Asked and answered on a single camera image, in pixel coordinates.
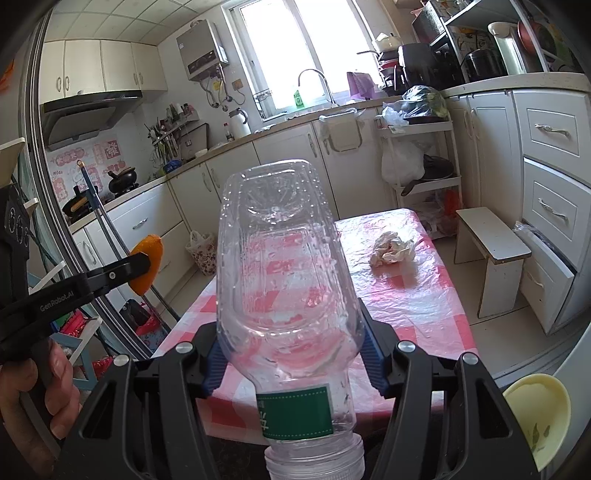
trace black range hood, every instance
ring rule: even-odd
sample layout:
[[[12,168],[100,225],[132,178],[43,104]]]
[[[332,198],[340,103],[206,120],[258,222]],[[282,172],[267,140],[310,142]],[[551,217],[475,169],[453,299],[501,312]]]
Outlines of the black range hood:
[[[141,90],[87,93],[41,105],[45,148],[54,151],[113,128],[142,102]]]

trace electrical outlet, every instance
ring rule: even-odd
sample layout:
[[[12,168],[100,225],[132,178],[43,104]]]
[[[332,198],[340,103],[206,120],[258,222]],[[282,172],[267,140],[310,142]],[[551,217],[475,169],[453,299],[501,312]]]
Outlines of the electrical outlet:
[[[244,85],[242,84],[242,79],[234,80],[232,82],[232,86],[234,87],[234,90],[240,90],[242,87],[244,87]]]

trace human hand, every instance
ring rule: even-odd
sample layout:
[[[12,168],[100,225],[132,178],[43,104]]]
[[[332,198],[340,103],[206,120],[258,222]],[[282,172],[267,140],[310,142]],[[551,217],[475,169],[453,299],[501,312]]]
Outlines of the human hand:
[[[51,431],[62,439],[67,436],[80,411],[80,391],[73,385],[72,365],[55,342],[52,342],[49,364],[53,381],[47,388],[45,405],[47,411],[53,415]],[[31,390],[36,382],[37,366],[31,359],[7,362],[1,366],[0,418],[28,464],[39,476],[49,477],[55,459],[19,403],[20,393]]]

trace curved faucet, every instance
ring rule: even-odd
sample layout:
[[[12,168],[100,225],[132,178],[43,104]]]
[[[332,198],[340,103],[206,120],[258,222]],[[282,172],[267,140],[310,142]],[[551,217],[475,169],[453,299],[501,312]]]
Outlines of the curved faucet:
[[[333,97],[332,92],[330,91],[329,83],[326,80],[326,77],[324,76],[324,73],[322,73],[320,70],[316,70],[316,69],[305,69],[305,70],[302,70],[300,72],[300,74],[297,76],[297,86],[298,87],[301,86],[301,83],[300,83],[301,74],[304,73],[304,72],[307,72],[308,70],[310,70],[312,72],[316,72],[320,76],[320,78],[324,81],[324,86],[326,87],[326,91],[329,93],[330,103],[332,103],[335,106],[339,106],[339,104],[337,102],[335,102],[335,97]]]

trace plastic tablecloth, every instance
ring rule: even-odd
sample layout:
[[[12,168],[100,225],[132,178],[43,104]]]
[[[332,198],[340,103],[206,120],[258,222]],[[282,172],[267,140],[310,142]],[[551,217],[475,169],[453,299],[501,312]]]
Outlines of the plastic tablecloth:
[[[476,353],[466,315],[456,289],[433,242],[416,214],[408,209],[390,210],[336,222],[353,285],[375,320],[394,327],[402,340],[411,340],[427,353],[457,359],[464,351]],[[415,243],[415,258],[393,265],[371,268],[369,255],[374,241],[385,231],[398,232],[402,240]],[[289,272],[297,251],[286,242],[280,259],[267,271]],[[274,295],[265,302],[271,308]],[[154,356],[163,355],[179,342],[190,341],[204,323],[216,320],[216,279],[202,291]],[[394,400],[384,400],[373,389],[360,356],[349,370],[356,430],[367,434],[385,427]],[[441,397],[434,394],[434,400]],[[266,443],[252,383],[228,365],[222,385],[197,405],[205,431],[214,437],[248,443]]]

